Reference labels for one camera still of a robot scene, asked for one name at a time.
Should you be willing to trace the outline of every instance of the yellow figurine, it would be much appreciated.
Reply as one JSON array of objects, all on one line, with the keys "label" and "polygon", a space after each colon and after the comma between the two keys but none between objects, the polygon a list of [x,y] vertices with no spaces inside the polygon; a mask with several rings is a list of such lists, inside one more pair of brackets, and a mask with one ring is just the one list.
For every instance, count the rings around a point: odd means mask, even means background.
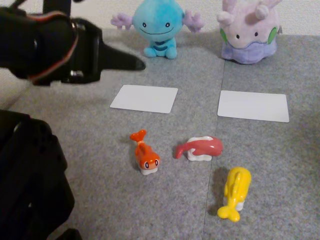
[{"label": "yellow figurine", "polygon": [[228,218],[232,222],[240,220],[238,211],[243,209],[250,183],[251,174],[247,169],[237,166],[230,170],[224,186],[224,197],[227,204],[220,207],[217,212],[220,218]]}]

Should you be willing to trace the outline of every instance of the white wall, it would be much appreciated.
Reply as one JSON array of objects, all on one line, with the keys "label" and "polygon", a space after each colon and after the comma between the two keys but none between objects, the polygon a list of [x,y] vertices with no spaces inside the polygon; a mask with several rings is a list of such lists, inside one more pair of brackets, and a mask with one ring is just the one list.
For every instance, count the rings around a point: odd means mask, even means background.
[{"label": "white wall", "polygon": [[[81,3],[72,4],[71,15],[86,18],[102,28],[115,28],[110,24],[112,15],[118,12],[133,15],[142,1],[84,0]],[[8,5],[12,2],[13,0],[0,0],[0,5]],[[203,31],[212,31],[218,27],[216,15],[222,9],[222,0],[177,0],[177,2],[183,9],[201,13],[206,22]],[[42,10],[42,5],[43,0],[27,0],[22,8],[39,12]],[[320,35],[320,0],[283,0],[276,8],[281,17],[284,34]]]}]

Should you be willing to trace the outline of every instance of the red wire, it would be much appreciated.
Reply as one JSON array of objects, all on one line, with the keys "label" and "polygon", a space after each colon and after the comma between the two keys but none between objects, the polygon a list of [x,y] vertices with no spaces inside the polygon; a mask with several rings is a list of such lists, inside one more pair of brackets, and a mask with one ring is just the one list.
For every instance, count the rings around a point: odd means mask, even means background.
[{"label": "red wire", "polygon": [[[36,20],[37,22],[44,22],[44,21],[47,21],[55,16],[65,16],[65,14],[63,12],[60,12],[60,11],[53,11],[53,12],[50,12],[48,14],[45,14],[45,15],[41,15],[41,16],[34,16],[34,15],[28,15],[28,18],[30,19],[33,19],[33,20]],[[69,52],[63,57],[62,60],[54,63],[52,66],[50,66],[48,69],[42,71],[41,73],[38,73],[38,74],[35,74],[35,75],[28,75],[28,79],[30,81],[32,81],[33,83],[35,83],[36,81],[48,76],[49,74],[51,74],[52,72],[54,72],[55,70],[57,70],[58,68],[60,68],[62,65],[64,65],[65,63],[67,63],[72,54],[74,53],[75,51],[75,48],[78,44],[78,39],[79,39],[79,36],[78,34],[76,35],[76,38],[73,42],[73,45],[71,47],[71,49],[69,50]]]}]

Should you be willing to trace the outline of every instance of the pink shrimp figurine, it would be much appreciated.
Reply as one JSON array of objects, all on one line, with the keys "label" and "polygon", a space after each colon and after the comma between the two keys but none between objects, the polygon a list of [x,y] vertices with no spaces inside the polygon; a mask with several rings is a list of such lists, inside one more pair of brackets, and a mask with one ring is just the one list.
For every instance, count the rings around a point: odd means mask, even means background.
[{"label": "pink shrimp figurine", "polygon": [[222,141],[213,136],[192,137],[176,147],[175,158],[179,159],[187,151],[189,161],[211,161],[212,157],[222,154]]}]

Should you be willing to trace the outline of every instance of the black object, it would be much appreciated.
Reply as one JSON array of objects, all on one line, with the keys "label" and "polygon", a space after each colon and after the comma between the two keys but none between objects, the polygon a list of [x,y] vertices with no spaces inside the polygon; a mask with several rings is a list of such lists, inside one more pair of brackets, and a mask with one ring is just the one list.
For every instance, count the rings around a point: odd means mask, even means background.
[{"label": "black object", "polygon": [[0,8],[0,67],[17,78],[45,86],[88,84],[99,81],[102,70],[146,68],[136,56],[104,44],[102,30],[90,21],[70,18],[71,0],[44,0],[45,15],[27,14],[18,8],[23,2]]},{"label": "black object", "polygon": [[[45,240],[70,216],[75,199],[58,138],[29,115],[0,110],[0,238]],[[59,240],[81,240],[68,229]]]}]

